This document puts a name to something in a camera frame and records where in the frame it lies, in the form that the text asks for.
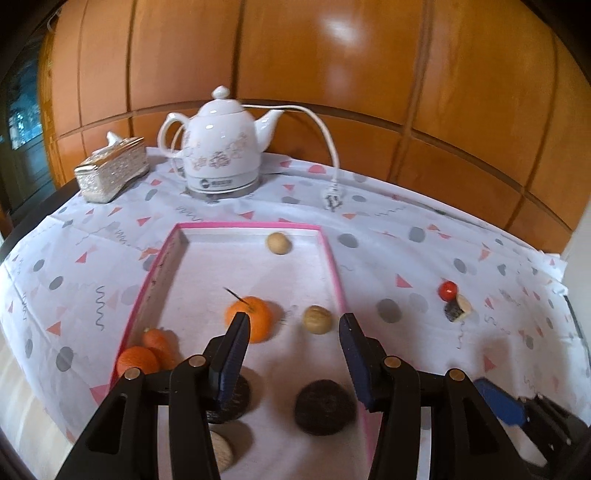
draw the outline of copper rivet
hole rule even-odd
[[[191,365],[191,367],[202,367],[203,365],[205,365],[205,357],[203,355],[193,355],[190,359],[189,359],[189,365]]]
[[[466,374],[462,372],[462,370],[458,370],[457,368],[452,368],[449,371],[449,378],[455,380],[456,382],[461,382],[466,378]]]
[[[384,358],[384,365],[388,368],[398,368],[402,365],[402,360],[400,360],[397,356],[387,356]]]
[[[139,374],[141,373],[141,371],[139,370],[139,368],[137,367],[131,367],[128,368],[125,373],[123,374],[123,376],[127,379],[127,380],[135,380],[136,378],[139,377]]]

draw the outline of kettle handle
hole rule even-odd
[[[168,132],[170,125],[172,125],[175,122],[180,122],[181,124],[183,124],[184,129],[187,130],[187,126],[189,124],[189,117],[183,115],[182,113],[169,113],[166,116],[166,120],[164,120],[164,123],[160,127],[160,131],[158,132],[157,145],[160,151],[162,152],[162,155],[170,159],[171,163],[173,164],[174,171],[178,175],[180,175],[176,163],[174,162],[174,159],[179,158],[183,150],[181,149],[180,151],[175,152],[170,148],[167,148],[166,146],[166,133]]]

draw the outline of red tomato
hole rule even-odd
[[[457,295],[457,285],[454,282],[447,280],[440,285],[437,292],[443,301],[452,301]]]

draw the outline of table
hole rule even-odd
[[[591,420],[589,361],[563,297],[558,257],[440,202],[349,172],[341,176],[344,205],[330,212],[321,192],[331,169],[283,155],[265,155],[265,181],[253,194],[200,202],[149,151],[152,172],[112,203],[90,205],[76,195],[60,207],[50,200],[56,211],[0,267],[4,333],[35,394],[72,440],[107,393],[131,306],[164,238],[178,222],[205,219],[321,225],[349,309],[386,352],[424,371],[486,375],[513,395],[541,392]],[[472,303],[465,321],[445,319],[442,279],[458,283]]]

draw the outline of tray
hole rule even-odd
[[[291,239],[289,254],[274,255],[267,249],[265,238],[276,231]],[[267,341],[250,344],[246,351],[242,375],[252,388],[249,411],[239,420],[211,426],[228,439],[237,457],[222,478],[367,478],[363,408],[358,409],[355,424],[328,437],[303,433],[293,417],[296,395],[314,380],[330,378],[355,396],[337,332],[345,300],[320,227],[179,223],[148,273],[121,350],[139,345],[142,331],[149,326],[174,332],[182,358],[203,352],[210,338],[226,330],[223,313],[234,298],[224,287],[267,301],[279,321]],[[333,313],[329,333],[312,335],[302,327],[303,311],[312,304]],[[170,478],[166,409],[160,408],[158,421],[161,479]]]

